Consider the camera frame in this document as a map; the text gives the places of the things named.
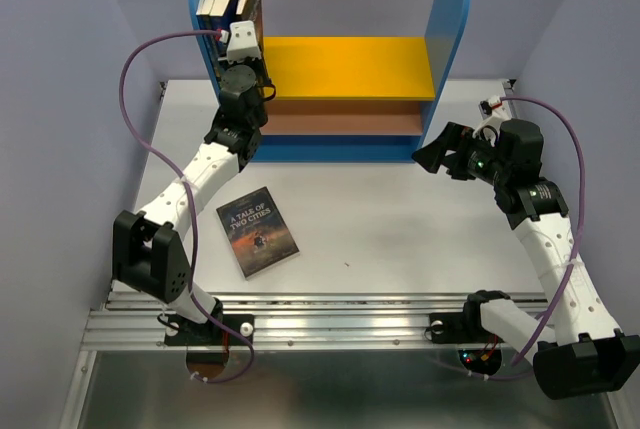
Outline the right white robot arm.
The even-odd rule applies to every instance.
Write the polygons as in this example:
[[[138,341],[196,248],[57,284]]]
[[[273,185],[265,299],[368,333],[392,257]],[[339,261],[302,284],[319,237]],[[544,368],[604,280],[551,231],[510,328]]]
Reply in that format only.
[[[499,290],[468,295],[461,311],[432,315],[434,343],[509,344],[532,366],[542,392],[558,400],[620,390],[639,366],[639,338],[625,334],[605,308],[580,256],[571,252],[568,207],[556,184],[541,177],[544,138],[528,121],[501,124],[497,140],[453,122],[412,158],[429,173],[490,184],[498,208],[524,247],[545,295],[547,322]]]

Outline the Animal Farm book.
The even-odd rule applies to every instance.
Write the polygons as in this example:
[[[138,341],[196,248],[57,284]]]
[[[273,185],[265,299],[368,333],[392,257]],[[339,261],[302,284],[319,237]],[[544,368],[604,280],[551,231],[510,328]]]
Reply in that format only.
[[[207,18],[209,16],[209,11],[209,0],[199,0],[196,9],[196,18],[198,28],[201,30],[205,30],[207,28]]]

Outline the Three Days to See book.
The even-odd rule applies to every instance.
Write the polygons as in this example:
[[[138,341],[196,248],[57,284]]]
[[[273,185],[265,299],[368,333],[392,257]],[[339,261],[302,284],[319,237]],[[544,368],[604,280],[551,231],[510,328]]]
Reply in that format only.
[[[239,0],[235,21],[242,29],[250,29],[260,51],[264,50],[263,6],[262,0]]]

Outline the aluminium mounting rail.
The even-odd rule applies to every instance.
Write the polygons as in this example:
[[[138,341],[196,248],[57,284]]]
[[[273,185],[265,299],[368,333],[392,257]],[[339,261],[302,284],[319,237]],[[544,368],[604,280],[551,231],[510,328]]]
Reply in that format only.
[[[226,313],[254,318],[258,352],[428,350],[429,316],[458,312],[467,298],[455,293],[259,294],[222,293]],[[156,317],[161,305],[138,292],[113,291],[88,316],[84,351],[167,351]]]

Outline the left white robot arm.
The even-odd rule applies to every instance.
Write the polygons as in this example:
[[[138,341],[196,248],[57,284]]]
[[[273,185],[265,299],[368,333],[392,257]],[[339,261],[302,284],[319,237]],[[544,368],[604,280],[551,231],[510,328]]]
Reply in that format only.
[[[223,323],[221,302],[195,283],[197,255],[186,252],[183,239],[199,236],[198,214],[253,159],[268,121],[265,104],[274,94],[263,59],[227,63],[219,108],[195,156],[154,200],[114,221],[114,279],[173,310],[202,343],[232,330]]]

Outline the A Tale of Two Cities book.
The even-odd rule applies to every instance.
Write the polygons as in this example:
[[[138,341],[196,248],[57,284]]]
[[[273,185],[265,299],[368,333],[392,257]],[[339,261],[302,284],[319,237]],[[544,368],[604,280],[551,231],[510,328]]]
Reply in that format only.
[[[267,187],[222,205],[216,212],[245,279],[299,254]]]

